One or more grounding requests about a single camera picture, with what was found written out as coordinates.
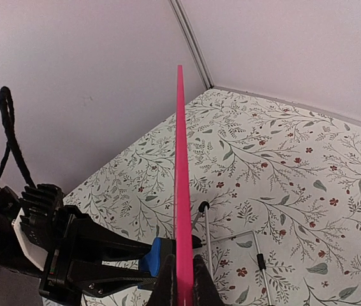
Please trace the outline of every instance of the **metal stand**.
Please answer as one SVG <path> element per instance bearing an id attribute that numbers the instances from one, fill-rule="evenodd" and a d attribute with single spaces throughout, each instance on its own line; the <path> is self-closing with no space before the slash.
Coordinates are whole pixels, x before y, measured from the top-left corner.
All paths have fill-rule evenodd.
<path id="1" fill-rule="evenodd" d="M 236 233 L 236 234 L 232 234 L 232 235 L 228 235 L 225 237 L 219 237 L 219 238 L 215 238 L 215 239 L 211 239 L 210 237 L 210 228 L 209 228 L 209 208 L 210 205 L 207 201 L 203 201 L 200 206 L 199 206 L 199 214 L 196 215 L 195 219 L 193 220 L 192 223 L 192 227 L 194 228 L 196 223 L 198 222 L 198 219 L 201 216 L 205 216 L 205 224 L 206 224 L 206 242 L 202 243 L 202 245 L 206 245 L 207 247 L 207 257 L 208 257 L 208 265 L 209 265 L 209 272 L 210 272 L 210 276 L 213 279 L 213 264 L 212 264 L 212 247 L 211 244 L 214 242 L 220 242 L 223 240 L 227 240 L 227 239 L 231 239 L 231 238 L 235 238 L 235 237 L 240 237 L 240 236 L 244 236 L 244 235 L 248 235 L 248 234 L 252 234 L 254 237 L 254 244 L 256 246 L 256 251 L 257 251 L 257 265 L 258 268 L 260 269 L 262 275 L 263 275 L 263 280 L 264 280 L 264 285 L 265 285 L 265 292 L 267 294 L 267 303 L 268 306 L 273 306 L 273 303 L 271 301 L 271 295 L 270 295 L 270 288 L 269 288 L 269 283 L 267 280 L 267 274 L 265 273 L 265 269 L 266 269 L 266 265 L 265 265 L 265 260 L 264 260 L 264 255 L 260 250 L 260 245 L 258 243 L 258 238 L 257 238 L 257 234 L 255 231 L 253 231 L 252 229 L 249 229 L 247 231 L 241 231 L 240 233 Z"/>

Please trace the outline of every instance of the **pink pole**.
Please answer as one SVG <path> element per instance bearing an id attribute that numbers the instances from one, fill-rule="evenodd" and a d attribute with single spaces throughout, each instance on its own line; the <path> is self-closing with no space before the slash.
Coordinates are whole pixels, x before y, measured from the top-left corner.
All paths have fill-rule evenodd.
<path id="1" fill-rule="evenodd" d="M 193 306 L 193 251 L 183 69 L 178 65 L 175 144 L 176 276 L 178 306 Z"/>

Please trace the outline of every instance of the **table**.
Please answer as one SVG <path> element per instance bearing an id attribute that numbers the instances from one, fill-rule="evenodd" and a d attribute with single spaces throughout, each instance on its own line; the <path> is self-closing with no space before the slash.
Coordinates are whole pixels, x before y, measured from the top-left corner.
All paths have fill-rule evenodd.
<path id="1" fill-rule="evenodd" d="M 192 218 L 207 200 L 213 237 L 256 230 L 276 305 L 361 305 L 361 127 L 217 89 L 186 111 Z M 126 237 L 171 237 L 174 135 L 171 116 L 65 204 Z M 205 236 L 203 218 L 194 234 Z M 214 281 L 227 305 L 266 304 L 252 244 L 246 236 L 213 245 Z M 147 299 L 128 289 L 87 304 Z"/>

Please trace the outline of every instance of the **white panel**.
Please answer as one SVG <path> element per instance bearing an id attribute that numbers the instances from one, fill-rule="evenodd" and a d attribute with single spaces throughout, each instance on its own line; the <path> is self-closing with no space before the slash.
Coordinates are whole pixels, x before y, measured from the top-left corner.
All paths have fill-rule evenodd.
<path id="1" fill-rule="evenodd" d="M 215 85 L 361 121 L 361 1 L 182 2 Z"/>
<path id="2" fill-rule="evenodd" d="M 0 0 L 0 88 L 35 182 L 66 192 L 203 85 L 167 0 Z M 5 137 L 0 118 L 0 160 Z M 2 184 L 24 185 L 13 158 Z"/>

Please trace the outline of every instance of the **blue object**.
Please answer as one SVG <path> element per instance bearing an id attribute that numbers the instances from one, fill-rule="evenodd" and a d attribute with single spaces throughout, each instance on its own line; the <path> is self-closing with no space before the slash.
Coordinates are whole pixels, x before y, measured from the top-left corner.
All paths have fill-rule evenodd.
<path id="1" fill-rule="evenodd" d="M 161 239 L 155 238 L 151 251 L 138 262 L 138 269 L 148 271 L 153 277 L 157 277 L 161 268 Z"/>

